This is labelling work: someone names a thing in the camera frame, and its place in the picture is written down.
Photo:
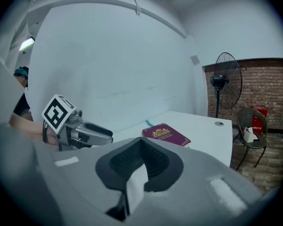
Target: red box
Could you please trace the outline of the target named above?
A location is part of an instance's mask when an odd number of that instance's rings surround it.
[[[265,118],[267,117],[267,109],[265,107],[252,105],[251,108],[259,111],[261,114],[265,116]],[[262,134],[263,132],[263,125],[259,120],[259,118],[255,115],[253,116],[252,128],[253,128],[253,132],[256,132],[258,134]]]

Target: burgundy passport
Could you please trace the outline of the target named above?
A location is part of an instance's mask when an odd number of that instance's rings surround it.
[[[160,124],[147,129],[142,130],[142,136],[152,139],[158,139],[162,141],[171,142],[176,145],[185,146],[191,141],[180,134],[177,130],[167,124]]]

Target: white sticker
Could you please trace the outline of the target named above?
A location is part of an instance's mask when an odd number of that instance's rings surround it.
[[[60,161],[55,161],[55,164],[57,167],[64,167],[73,163],[79,162],[79,159],[74,156],[72,158],[69,159],[65,159],[65,160],[60,160]]]

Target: white bag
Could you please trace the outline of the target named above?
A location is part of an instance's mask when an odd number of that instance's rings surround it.
[[[244,128],[244,140],[247,143],[253,142],[256,139],[258,139],[258,137],[256,137],[256,135],[253,133],[253,128],[252,127]]]

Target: black chair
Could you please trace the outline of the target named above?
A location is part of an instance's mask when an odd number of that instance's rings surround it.
[[[252,121],[253,121],[253,117],[257,116],[259,118],[259,120],[262,122],[262,126],[263,126],[263,133],[260,135],[258,133],[255,133],[255,135],[258,137],[259,141],[253,141],[253,142],[246,142],[244,140],[244,136],[243,136],[243,132],[242,129],[245,127],[251,127],[252,126]],[[263,114],[261,114],[259,111],[255,110],[255,109],[251,109],[251,108],[243,108],[241,109],[238,113],[237,113],[237,124],[238,124],[238,135],[234,138],[235,139],[239,139],[241,143],[243,143],[244,146],[246,146],[246,152],[240,162],[240,164],[238,165],[237,169],[241,166],[243,160],[245,159],[245,156],[247,154],[247,152],[249,152],[249,150],[252,149],[263,149],[263,152],[259,158],[259,160],[257,161],[255,167],[258,165],[261,157],[263,156],[266,146],[267,146],[267,141],[266,141],[266,134],[267,134],[267,121],[266,118],[264,117]]]

